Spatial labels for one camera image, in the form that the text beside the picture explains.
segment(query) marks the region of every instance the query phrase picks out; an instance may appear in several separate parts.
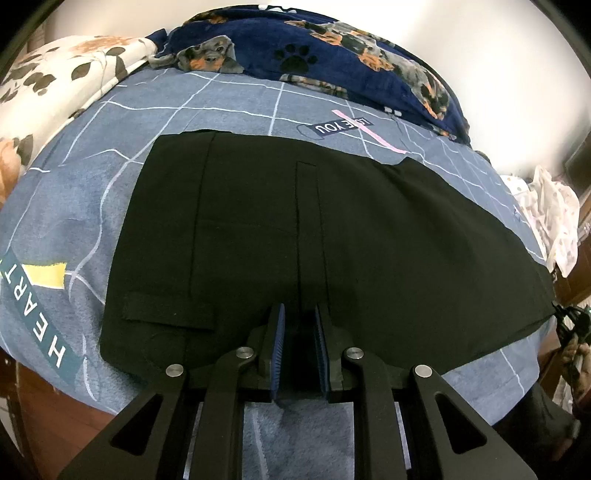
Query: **blanket with dog print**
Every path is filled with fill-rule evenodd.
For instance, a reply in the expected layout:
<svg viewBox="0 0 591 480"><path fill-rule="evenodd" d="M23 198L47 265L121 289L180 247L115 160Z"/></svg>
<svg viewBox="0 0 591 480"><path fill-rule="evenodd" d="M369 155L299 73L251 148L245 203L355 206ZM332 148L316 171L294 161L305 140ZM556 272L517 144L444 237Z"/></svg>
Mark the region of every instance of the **blanket with dog print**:
<svg viewBox="0 0 591 480"><path fill-rule="evenodd" d="M172 30L149 62L295 83L470 143L456 96L431 67L384 38L324 15L262 5L211 10Z"/></svg>

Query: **black paw print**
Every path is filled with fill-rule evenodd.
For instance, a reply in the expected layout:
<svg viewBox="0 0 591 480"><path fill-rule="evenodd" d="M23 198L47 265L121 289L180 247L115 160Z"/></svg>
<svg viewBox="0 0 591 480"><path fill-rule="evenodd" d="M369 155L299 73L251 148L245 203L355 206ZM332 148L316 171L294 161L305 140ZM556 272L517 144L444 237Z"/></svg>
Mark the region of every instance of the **black paw print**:
<svg viewBox="0 0 591 480"><path fill-rule="evenodd" d="M275 59L283 60L281 65L279 65L281 73L304 75L308 73L308 65L313 65L318 61L318 57L315 55L310 55L308 58L305 58L310 52L310 47L308 45L303 45L298 48L298 54L296 54L295 47L295 45L289 44L286 45L283 50L275 50Z"/></svg>

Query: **wooden floor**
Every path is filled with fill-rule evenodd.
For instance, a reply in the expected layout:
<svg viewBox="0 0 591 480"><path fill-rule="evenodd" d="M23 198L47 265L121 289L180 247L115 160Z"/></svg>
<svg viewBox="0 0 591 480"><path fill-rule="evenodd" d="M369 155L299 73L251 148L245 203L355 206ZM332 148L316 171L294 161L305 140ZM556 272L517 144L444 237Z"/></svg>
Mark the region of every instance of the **wooden floor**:
<svg viewBox="0 0 591 480"><path fill-rule="evenodd" d="M113 415L63 394L0 349L0 362L5 364L6 359L14 371L0 376L0 396L6 392L9 397L21 452L34 462L41 479L54 480Z"/></svg>

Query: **bed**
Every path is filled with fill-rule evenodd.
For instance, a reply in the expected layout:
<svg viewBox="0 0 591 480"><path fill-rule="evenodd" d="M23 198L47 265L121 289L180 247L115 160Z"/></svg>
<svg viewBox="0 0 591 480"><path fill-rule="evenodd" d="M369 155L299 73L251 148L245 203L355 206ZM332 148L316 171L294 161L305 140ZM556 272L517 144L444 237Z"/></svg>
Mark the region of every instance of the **bed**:
<svg viewBox="0 0 591 480"><path fill-rule="evenodd" d="M0 346L90 406L116 414L142 387L107 364L98 348L109 269L152 143L163 134L198 129L294 138L391 165L411 157L498 218L544 264L513 196L468 145L406 121L395 111L292 83L146 65L66 125L31 163L0 211ZM9 282L12 259L25 273L24 309ZM19 271L12 272L17 281ZM42 323L27 318L27 305L31 309L33 303L43 314ZM444 378L494 424L536 381L537 351L552 327L548 321L529 337ZM45 343L39 338L41 329L48 332ZM56 359L63 359L58 368ZM315 475L323 472L322 478L345 478L353 465L351 418L346 404L249 405L245 478L302 478L302 468ZM328 425L349 427L324 428ZM282 429L290 434L286 437ZM307 452L305 458L312 460L306 466L297 455L279 455L286 449L306 451L311 439L322 447ZM323 461L327 455L330 462Z"/></svg>

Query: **white wall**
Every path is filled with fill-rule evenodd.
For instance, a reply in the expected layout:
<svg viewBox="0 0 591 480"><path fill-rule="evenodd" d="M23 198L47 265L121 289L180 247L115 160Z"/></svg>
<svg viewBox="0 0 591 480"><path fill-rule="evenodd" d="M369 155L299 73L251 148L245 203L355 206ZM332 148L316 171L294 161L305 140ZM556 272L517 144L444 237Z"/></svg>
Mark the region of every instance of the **white wall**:
<svg viewBox="0 0 591 480"><path fill-rule="evenodd" d="M237 2L66 0L47 36L142 36ZM523 176L541 164L557 174L591 128L591 79L530 0L293 0L285 7L338 18L426 61L459 98L472 146L500 173Z"/></svg>

